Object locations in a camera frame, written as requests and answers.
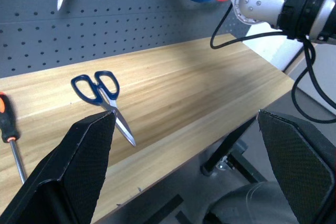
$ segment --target wooden tabletop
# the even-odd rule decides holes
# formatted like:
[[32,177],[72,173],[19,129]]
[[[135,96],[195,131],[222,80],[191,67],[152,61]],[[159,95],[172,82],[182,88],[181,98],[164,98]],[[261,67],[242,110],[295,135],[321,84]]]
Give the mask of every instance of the wooden tabletop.
[[[223,35],[217,41],[232,38]],[[98,70],[110,70],[118,79],[117,105],[137,146],[114,131],[92,222],[241,125],[293,83],[242,43],[212,50],[208,38],[2,78],[0,91],[10,95],[17,111],[18,146],[27,174],[73,123],[103,110],[83,102],[70,85],[73,77],[93,77]],[[21,181],[10,145],[0,146],[3,212]]]

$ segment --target pegboard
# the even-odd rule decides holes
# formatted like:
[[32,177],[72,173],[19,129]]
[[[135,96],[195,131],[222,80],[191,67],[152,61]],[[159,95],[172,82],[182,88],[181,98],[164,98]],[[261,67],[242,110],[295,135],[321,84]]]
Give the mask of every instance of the pegboard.
[[[0,0],[0,78],[211,36],[229,2]],[[246,35],[232,12],[219,34]]]

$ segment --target blue scissors handle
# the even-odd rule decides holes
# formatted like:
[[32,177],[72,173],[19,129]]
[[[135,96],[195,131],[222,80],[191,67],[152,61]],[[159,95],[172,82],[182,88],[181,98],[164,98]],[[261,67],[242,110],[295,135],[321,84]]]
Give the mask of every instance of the blue scissors handle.
[[[94,75],[95,75],[95,79],[97,80],[97,84],[93,83],[91,78],[86,74],[82,74],[82,75],[77,76],[77,77],[75,77],[71,80],[72,88],[74,89],[76,94],[82,100],[84,100],[84,101],[86,101],[90,104],[99,106],[103,102],[103,97],[102,97],[101,93],[99,92],[99,89],[103,89],[110,100],[116,100],[118,98],[118,95],[119,95],[119,92],[120,92],[120,86],[119,86],[119,83],[118,83],[117,79],[113,75],[113,73],[110,72],[110,71],[98,71]],[[103,81],[100,79],[101,76],[108,76],[112,79],[113,83],[115,84],[115,88],[116,88],[115,93],[110,92],[110,90],[105,86]],[[86,95],[84,95],[79,90],[79,88],[77,87],[77,84],[76,84],[78,81],[86,81],[89,84],[91,90],[93,91],[93,93],[95,95],[94,99],[88,98]]]
[[[111,100],[116,100],[119,96],[119,92],[120,92],[120,86],[119,83],[116,79],[116,77],[114,76],[114,74],[110,71],[97,71],[96,73],[94,73],[95,75],[95,79],[98,82],[98,87],[101,89],[104,89],[105,93],[107,94],[107,96],[109,97],[109,99]],[[115,93],[112,93],[104,84],[104,82],[100,79],[101,76],[107,76],[110,77],[115,85],[116,91]]]
[[[95,94],[96,97],[95,97],[94,99],[91,99],[91,98],[88,98],[86,95],[84,95],[84,94],[79,90],[79,88],[77,87],[77,84],[76,84],[76,83],[77,83],[78,81],[86,81],[86,82],[89,84],[91,90],[93,91],[93,93]],[[72,88],[74,89],[74,91],[76,92],[76,94],[77,94],[82,100],[84,100],[84,101],[86,101],[86,102],[88,102],[88,103],[91,103],[91,104],[93,104],[93,105],[100,105],[100,104],[103,102],[103,99],[102,99],[102,97],[101,97],[101,94],[100,94],[99,91],[98,91],[98,87],[97,87],[97,85],[95,85],[95,84],[92,82],[91,78],[90,78],[89,76],[87,76],[86,74],[82,74],[82,75],[80,75],[80,76],[77,76],[77,77],[73,78],[73,79],[71,80],[71,86],[72,86]]]

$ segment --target orange screwdriver handle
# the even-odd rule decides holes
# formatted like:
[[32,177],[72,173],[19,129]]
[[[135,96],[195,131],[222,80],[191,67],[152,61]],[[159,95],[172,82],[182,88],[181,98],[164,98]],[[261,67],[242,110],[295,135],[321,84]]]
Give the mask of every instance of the orange screwdriver handle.
[[0,130],[4,143],[16,141],[20,134],[16,128],[16,118],[8,96],[0,92]]

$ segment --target screwdriver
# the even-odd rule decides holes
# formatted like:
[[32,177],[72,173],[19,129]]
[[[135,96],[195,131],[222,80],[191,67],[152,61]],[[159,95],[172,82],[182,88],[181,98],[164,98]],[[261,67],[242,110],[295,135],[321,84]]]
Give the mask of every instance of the screwdriver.
[[20,134],[16,129],[15,113],[8,96],[2,92],[0,92],[0,130],[2,132],[2,140],[4,143],[9,143],[11,145],[21,181],[24,183],[27,176],[16,147],[16,141],[20,138]]

